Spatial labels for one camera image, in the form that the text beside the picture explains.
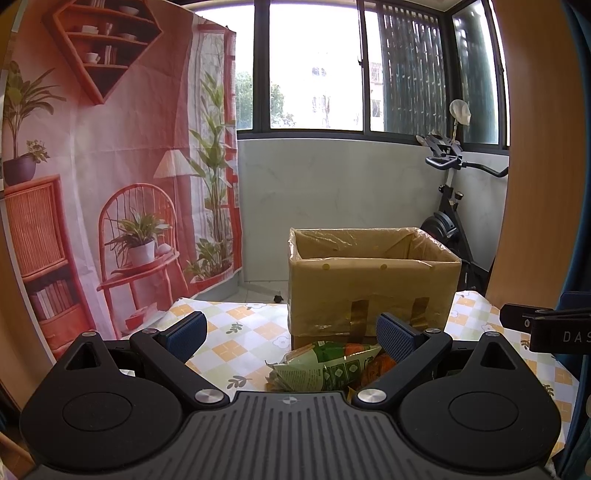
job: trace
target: lampshade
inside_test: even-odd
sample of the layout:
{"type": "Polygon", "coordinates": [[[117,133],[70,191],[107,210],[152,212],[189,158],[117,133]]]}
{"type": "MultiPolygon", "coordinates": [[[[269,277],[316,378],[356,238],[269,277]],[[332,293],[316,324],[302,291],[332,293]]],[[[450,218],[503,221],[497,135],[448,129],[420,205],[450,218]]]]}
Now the lampshade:
{"type": "Polygon", "coordinates": [[[168,150],[160,160],[154,178],[166,179],[181,175],[195,175],[195,171],[180,150],[168,150]]]}

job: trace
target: bowl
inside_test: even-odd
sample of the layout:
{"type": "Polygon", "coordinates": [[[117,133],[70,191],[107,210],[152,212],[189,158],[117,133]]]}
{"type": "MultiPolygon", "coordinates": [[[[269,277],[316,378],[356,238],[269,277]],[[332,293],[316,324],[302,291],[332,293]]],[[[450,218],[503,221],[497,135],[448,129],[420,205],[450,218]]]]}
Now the bowl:
{"type": "Polygon", "coordinates": [[[135,40],[137,37],[132,35],[131,33],[117,33],[119,38],[124,38],[126,40],[135,40]]]}
{"type": "Polygon", "coordinates": [[[125,5],[119,7],[119,11],[123,12],[124,14],[136,16],[139,13],[139,10],[134,7],[126,7],[125,5]]]}

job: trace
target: wall shelf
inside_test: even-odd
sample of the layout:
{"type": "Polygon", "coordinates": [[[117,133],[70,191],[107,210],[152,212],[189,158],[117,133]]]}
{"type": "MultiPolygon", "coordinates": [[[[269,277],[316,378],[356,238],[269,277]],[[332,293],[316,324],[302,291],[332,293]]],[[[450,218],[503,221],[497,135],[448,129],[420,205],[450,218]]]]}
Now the wall shelf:
{"type": "Polygon", "coordinates": [[[125,76],[125,72],[147,51],[162,34],[157,20],[144,0],[104,0],[105,7],[89,5],[91,0],[66,0],[47,12],[43,18],[60,52],[78,78],[80,85],[95,105],[105,103],[125,76]],[[137,15],[118,10],[122,6],[137,8],[137,15]],[[84,25],[106,31],[109,35],[83,33],[84,25]],[[127,33],[136,40],[117,34],[127,33]],[[110,48],[111,55],[106,54],[110,48]],[[97,53],[98,63],[87,63],[87,53],[97,53]]]}
{"type": "Polygon", "coordinates": [[[88,5],[79,5],[79,4],[70,4],[66,7],[66,10],[73,11],[73,12],[82,12],[90,15],[99,15],[102,17],[111,17],[111,18],[123,18],[128,21],[132,22],[143,22],[146,24],[151,24],[156,26],[156,23],[149,18],[138,17],[136,15],[129,15],[124,14],[118,10],[113,10],[110,8],[96,8],[90,7],[88,5]]]}
{"type": "Polygon", "coordinates": [[[129,68],[127,65],[101,65],[100,63],[85,63],[85,69],[105,69],[105,70],[126,70],[129,68]]]}
{"type": "Polygon", "coordinates": [[[81,32],[68,32],[68,37],[71,39],[81,39],[81,40],[88,40],[88,41],[102,41],[107,44],[113,45],[125,45],[125,46],[138,46],[138,47],[146,47],[148,46],[147,42],[144,41],[137,41],[137,40],[127,40],[126,38],[121,37],[114,37],[113,35],[94,35],[92,33],[81,33],[81,32]]]}

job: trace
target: potted plant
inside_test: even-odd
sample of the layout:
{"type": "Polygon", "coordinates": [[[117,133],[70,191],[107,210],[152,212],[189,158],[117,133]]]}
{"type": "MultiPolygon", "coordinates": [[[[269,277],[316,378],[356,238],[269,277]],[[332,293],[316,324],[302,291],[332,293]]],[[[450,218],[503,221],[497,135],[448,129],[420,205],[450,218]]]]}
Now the potted plant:
{"type": "Polygon", "coordinates": [[[65,102],[61,96],[53,95],[51,89],[57,85],[42,85],[43,79],[54,69],[49,69],[36,80],[23,81],[18,63],[11,61],[8,67],[6,94],[4,96],[4,121],[12,134],[12,159],[4,160],[4,179],[9,185],[16,185],[29,181],[35,175],[38,163],[46,161],[49,156],[43,144],[34,140],[27,142],[28,152],[18,155],[18,131],[23,120],[37,109],[42,109],[53,115],[51,100],[65,102]],[[44,155],[39,155],[40,147],[44,155]]]}
{"type": "Polygon", "coordinates": [[[226,201],[227,189],[232,185],[226,180],[226,145],[223,143],[225,125],[223,121],[223,85],[205,72],[205,80],[201,85],[207,93],[207,98],[201,96],[202,113],[207,122],[207,134],[202,136],[195,130],[190,130],[192,136],[199,143],[197,153],[200,163],[192,158],[187,161],[195,171],[195,176],[204,180],[208,197],[204,200],[205,209],[210,212],[207,218],[207,225],[213,242],[200,239],[196,244],[199,256],[197,260],[189,262],[185,272],[193,275],[191,283],[197,283],[199,290],[207,288],[201,285],[206,279],[221,275],[232,266],[230,260],[230,232],[226,216],[223,214],[223,203],[226,201]]]}
{"type": "Polygon", "coordinates": [[[199,251],[198,259],[193,262],[187,261],[185,272],[193,276],[191,283],[198,284],[201,291],[221,280],[232,264],[229,258],[222,257],[220,243],[212,243],[206,238],[200,238],[197,250],[199,251]]]}
{"type": "Polygon", "coordinates": [[[127,258],[134,267],[154,261],[154,251],[158,236],[170,225],[164,223],[153,213],[138,213],[131,210],[131,218],[116,220],[119,236],[107,243],[115,249],[127,251],[127,258]]]}

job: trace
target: window frame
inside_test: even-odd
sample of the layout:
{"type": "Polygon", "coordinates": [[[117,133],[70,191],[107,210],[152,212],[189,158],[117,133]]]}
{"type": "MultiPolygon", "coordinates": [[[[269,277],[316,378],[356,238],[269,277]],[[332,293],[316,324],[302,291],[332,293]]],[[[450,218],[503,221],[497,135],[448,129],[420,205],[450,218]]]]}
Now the window frame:
{"type": "MultiPolygon", "coordinates": [[[[447,41],[453,40],[453,55],[454,59],[457,61],[457,73],[458,73],[458,85],[457,85],[457,94],[456,98],[462,98],[462,84],[459,78],[460,73],[460,64],[459,64],[459,51],[457,49],[457,42],[456,42],[456,32],[453,26],[453,16],[457,14],[459,11],[463,10],[464,8],[468,7],[476,3],[478,0],[462,0],[458,4],[454,5],[450,9],[448,9],[446,13],[448,28],[451,29],[451,37],[446,38],[447,41]]],[[[501,48],[499,46],[499,40],[496,34],[496,27],[495,22],[492,18],[492,10],[490,1],[491,0],[481,0],[482,6],[484,8],[486,23],[488,25],[488,30],[491,34],[491,44],[492,44],[492,53],[493,59],[495,62],[495,76],[496,76],[496,98],[497,98],[497,107],[498,107],[498,121],[499,121],[499,141],[497,144],[484,144],[484,143],[471,143],[471,142],[462,142],[462,126],[458,125],[458,139],[460,143],[462,143],[462,148],[465,151],[476,151],[482,153],[497,153],[497,154],[507,154],[509,147],[507,146],[507,130],[509,125],[507,125],[507,113],[506,113],[506,97],[505,97],[505,76],[504,76],[504,68],[501,59],[501,48]]]]}
{"type": "MultiPolygon", "coordinates": [[[[453,131],[453,118],[449,112],[449,104],[453,99],[462,98],[462,84],[460,79],[459,52],[456,44],[453,15],[466,6],[478,0],[462,0],[447,11],[436,10],[424,5],[415,4],[406,0],[380,0],[381,3],[395,7],[408,8],[417,13],[437,18],[443,50],[444,76],[446,81],[446,111],[447,111],[447,135],[453,131]]],[[[507,155],[506,133],[506,99],[505,79],[501,62],[501,49],[499,47],[496,28],[492,18],[492,10],[489,4],[491,0],[482,0],[485,17],[491,34],[493,57],[495,62],[496,88],[499,111],[499,142],[498,144],[462,143],[465,151],[482,153],[494,153],[507,155]]],[[[204,0],[184,6],[196,14],[200,9],[213,9],[234,7],[238,5],[254,5],[254,43],[253,43],[253,69],[252,69],[252,128],[237,130],[238,140],[251,140],[258,138],[325,138],[336,140],[365,140],[377,142],[391,142],[406,145],[418,145],[414,135],[399,134],[393,132],[379,132],[371,130],[372,102],[370,99],[370,62],[368,57],[368,36],[365,22],[365,0],[356,0],[356,4],[339,2],[339,0],[274,0],[282,4],[312,4],[333,5],[339,7],[356,8],[359,17],[360,51],[359,62],[362,69],[363,84],[363,128],[362,130],[335,130],[335,129],[304,129],[304,128],[271,128],[271,98],[269,80],[269,9],[271,0],[204,0]]],[[[462,129],[458,128],[458,140],[462,141],[462,129]]]]}

